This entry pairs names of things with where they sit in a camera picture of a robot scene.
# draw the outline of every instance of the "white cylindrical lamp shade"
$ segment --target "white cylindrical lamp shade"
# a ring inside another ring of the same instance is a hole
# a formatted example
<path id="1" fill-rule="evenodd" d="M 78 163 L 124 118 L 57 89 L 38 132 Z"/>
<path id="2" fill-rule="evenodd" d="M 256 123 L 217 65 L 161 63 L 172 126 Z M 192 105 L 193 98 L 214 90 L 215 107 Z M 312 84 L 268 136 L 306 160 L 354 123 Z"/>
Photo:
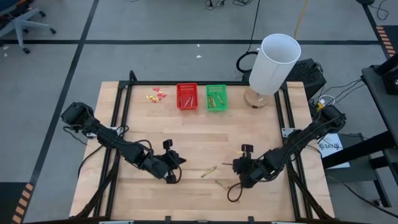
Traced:
<path id="1" fill-rule="evenodd" d="M 274 94 L 300 58 L 299 43 L 285 34 L 271 34 L 261 43 L 249 77 L 250 87 L 261 95 Z"/>

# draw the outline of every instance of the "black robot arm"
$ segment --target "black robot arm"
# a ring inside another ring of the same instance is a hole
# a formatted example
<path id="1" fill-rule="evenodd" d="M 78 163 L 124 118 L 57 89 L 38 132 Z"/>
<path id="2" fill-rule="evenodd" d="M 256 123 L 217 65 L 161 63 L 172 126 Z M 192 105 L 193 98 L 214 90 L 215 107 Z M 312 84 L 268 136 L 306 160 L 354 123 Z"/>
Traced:
<path id="1" fill-rule="evenodd" d="M 96 134 L 100 144 L 119 150 L 125 160 L 138 169 L 146 170 L 158 179 L 165 179 L 168 184 L 176 183 L 172 171 L 178 169 L 185 159 L 170 149 L 171 140 L 164 142 L 166 153 L 155 156 L 149 141 L 125 141 L 115 130 L 103 126 L 94 117 L 93 110 L 84 103 L 72 103 L 61 115 L 61 118 L 69 125 L 70 129 L 76 132 L 81 131 L 84 135 Z M 149 148 L 141 144 L 142 141 L 148 142 Z"/>
<path id="2" fill-rule="evenodd" d="M 345 115 L 334 106 L 327 106 L 315 115 L 313 122 L 304 130 L 292 132 L 284 146 L 268 150 L 258 159 L 251 159 L 253 146 L 242 145 L 243 155 L 233 160 L 233 170 L 239 174 L 241 187 L 252 188 L 258 182 L 274 180 L 291 155 L 300 152 L 314 139 L 320 139 L 328 133 L 337 133 L 345 125 L 345 119 Z"/>

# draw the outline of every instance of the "wooden lamp base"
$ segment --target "wooden lamp base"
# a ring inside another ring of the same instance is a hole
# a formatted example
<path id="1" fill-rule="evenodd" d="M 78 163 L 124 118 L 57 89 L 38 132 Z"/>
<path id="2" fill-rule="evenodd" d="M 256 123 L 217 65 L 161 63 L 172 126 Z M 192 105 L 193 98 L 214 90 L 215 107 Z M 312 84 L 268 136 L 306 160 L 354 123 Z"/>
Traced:
<path id="1" fill-rule="evenodd" d="M 250 87 L 244 92 L 243 98 L 248 106 L 255 109 L 265 107 L 270 100 L 270 96 L 258 94 Z"/>

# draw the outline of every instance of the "wooden table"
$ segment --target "wooden table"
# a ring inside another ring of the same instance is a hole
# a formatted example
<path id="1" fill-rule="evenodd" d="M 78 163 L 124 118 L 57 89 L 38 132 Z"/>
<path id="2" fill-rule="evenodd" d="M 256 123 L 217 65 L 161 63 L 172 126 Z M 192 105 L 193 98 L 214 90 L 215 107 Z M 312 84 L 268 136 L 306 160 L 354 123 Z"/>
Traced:
<path id="1" fill-rule="evenodd" d="M 105 126 L 111 122 L 117 85 L 117 82 L 104 82 L 99 93 L 95 117 Z M 272 182 L 258 183 L 252 189 L 244 189 L 237 203 L 229 202 L 227 191 L 215 184 L 215 180 L 226 185 L 239 182 L 232 167 L 221 163 L 238 158 L 242 144 L 254 145 L 254 157 L 282 145 L 273 98 L 266 107 L 252 109 L 243 100 L 247 86 L 227 86 L 229 110 L 210 113 L 205 107 L 205 86 L 198 86 L 201 100 L 198 109 L 180 111 L 176 107 L 175 86 L 161 86 L 161 91 L 167 96 L 158 103 L 146 99 L 146 95 L 155 95 L 152 87 L 133 86 L 127 117 L 130 130 L 125 139 L 148 139 L 156 154 L 164 153 L 162 141 L 173 139 L 174 150 L 187 160 L 181 165 L 182 179 L 179 184 L 169 185 L 122 159 L 112 219 L 164 220 L 165 216 L 170 215 L 172 220 L 246 221 L 248 216 L 253 216 L 256 221 L 294 220 L 286 170 Z M 288 88 L 296 127 L 305 128 L 311 122 L 311 117 L 303 85 L 288 83 Z M 85 156 L 98 146 L 95 139 L 88 140 Z M 77 214 L 97 189 L 104 152 L 98 152 L 83 166 L 71 215 Z M 319 153 L 308 147 L 302 151 L 302 160 L 309 191 L 325 211 L 334 216 Z M 217 166 L 217 170 L 201 179 L 200 176 L 213 166 Z M 302 195 L 297 191 L 302 204 Z M 238 192 L 236 188 L 231 198 L 237 196 Z M 104 199 L 101 214 L 104 214 L 105 205 Z M 303 206 L 300 209 L 304 217 Z"/>

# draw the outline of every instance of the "desk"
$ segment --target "desk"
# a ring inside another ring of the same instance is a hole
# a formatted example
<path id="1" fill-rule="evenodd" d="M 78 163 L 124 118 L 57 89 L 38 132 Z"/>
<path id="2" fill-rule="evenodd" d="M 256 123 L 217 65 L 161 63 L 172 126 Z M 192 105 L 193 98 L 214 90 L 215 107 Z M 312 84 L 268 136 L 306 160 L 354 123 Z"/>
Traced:
<path id="1" fill-rule="evenodd" d="M 117 86 L 117 82 L 104 82 L 99 93 L 95 117 L 106 126 L 111 122 Z M 252 109 L 243 100 L 247 86 L 230 85 L 227 86 L 229 110 L 210 113 L 205 108 L 205 86 L 198 86 L 201 99 L 198 109 L 180 111 L 176 107 L 175 86 L 161 86 L 167 96 L 158 103 L 146 98 L 146 95 L 155 94 L 152 87 L 133 86 L 127 117 L 130 130 L 125 139 L 148 139 L 156 154 L 164 153 L 162 141 L 173 139 L 174 150 L 187 160 L 181 165 L 182 179 L 179 184 L 167 185 L 164 180 L 155 179 L 121 160 L 111 215 L 113 220 L 164 220 L 165 216 L 171 216 L 172 220 L 247 221 L 248 216 L 253 216 L 256 221 L 294 220 L 286 170 L 272 182 L 244 189 L 239 203 L 229 202 L 227 191 L 214 183 L 216 179 L 226 185 L 239 182 L 231 166 L 221 163 L 238 158 L 237 151 L 242 144 L 254 145 L 254 157 L 282 145 L 274 101 L 262 109 Z M 288 88 L 296 127 L 305 128 L 312 119 L 303 84 L 288 83 Z M 95 139 L 88 140 L 85 156 L 98 146 Z M 77 214 L 97 189 L 103 157 L 104 150 L 83 166 L 71 215 Z M 319 153 L 304 149 L 302 160 L 309 191 L 325 211 L 334 216 Z M 201 179 L 200 176 L 213 166 L 218 166 L 217 170 Z M 106 200 L 103 200 L 101 214 L 104 214 L 105 204 Z"/>
<path id="2" fill-rule="evenodd" d="M 389 166 L 392 175 L 398 184 L 398 150 L 395 148 L 398 143 L 398 95 L 387 94 L 382 78 L 374 71 L 373 68 L 362 69 L 362 74 L 363 81 L 368 87 L 388 131 L 323 158 L 323 165 L 324 168 L 329 168 L 382 151 L 384 154 L 383 156 L 375 159 L 369 157 L 369 159 L 366 160 L 366 163 L 370 164 L 372 169 Z M 375 182 L 376 188 L 379 192 L 383 206 L 391 207 L 391 203 L 388 200 L 382 184 L 379 182 L 379 178 L 377 177 L 376 179 L 376 181 L 378 181 L 378 184 Z"/>

